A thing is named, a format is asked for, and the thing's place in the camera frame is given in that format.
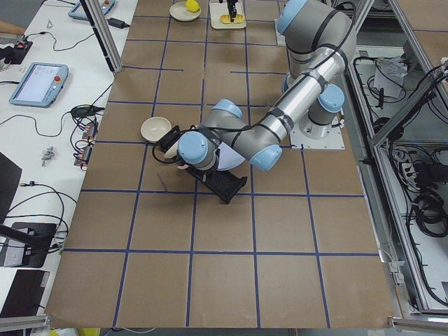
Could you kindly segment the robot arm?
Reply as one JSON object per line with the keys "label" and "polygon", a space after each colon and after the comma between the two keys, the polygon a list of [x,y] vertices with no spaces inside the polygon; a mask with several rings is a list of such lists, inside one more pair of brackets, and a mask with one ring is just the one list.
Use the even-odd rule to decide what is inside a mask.
{"label": "robot arm", "polygon": [[352,19],[319,1],[288,1],[277,31],[290,57],[285,92],[254,125],[242,120],[235,103],[220,100],[178,140],[177,152],[188,166],[203,172],[216,168],[218,147],[226,144],[259,170],[270,170],[281,157],[281,141],[354,56]]}

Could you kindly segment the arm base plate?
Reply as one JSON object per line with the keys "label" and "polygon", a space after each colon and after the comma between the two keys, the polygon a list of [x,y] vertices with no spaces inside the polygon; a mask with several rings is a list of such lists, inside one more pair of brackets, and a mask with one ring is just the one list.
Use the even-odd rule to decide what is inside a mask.
{"label": "arm base plate", "polygon": [[276,34],[276,43],[278,46],[285,46],[286,45],[286,39],[284,36],[284,32],[286,29],[286,24],[284,21],[279,17],[274,20],[274,28],[275,28],[275,34]]}
{"label": "arm base plate", "polygon": [[290,144],[298,149],[316,149],[325,151],[343,151],[345,149],[341,128],[338,125],[338,113],[331,113],[332,121],[328,125],[314,124],[308,113],[298,121],[291,131]]}

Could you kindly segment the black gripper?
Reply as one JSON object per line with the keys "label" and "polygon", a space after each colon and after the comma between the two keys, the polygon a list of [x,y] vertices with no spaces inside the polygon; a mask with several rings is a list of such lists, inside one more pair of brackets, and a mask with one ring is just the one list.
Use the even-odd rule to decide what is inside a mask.
{"label": "black gripper", "polygon": [[195,168],[195,172],[194,172],[194,176],[196,179],[198,179],[201,182],[206,182],[207,179],[213,175],[214,173],[216,173],[218,171],[217,167],[212,167],[210,169],[199,169],[199,168]]}
{"label": "black gripper", "polygon": [[236,3],[237,0],[227,0],[227,7],[229,8],[229,16],[231,22],[235,20],[237,15]]}

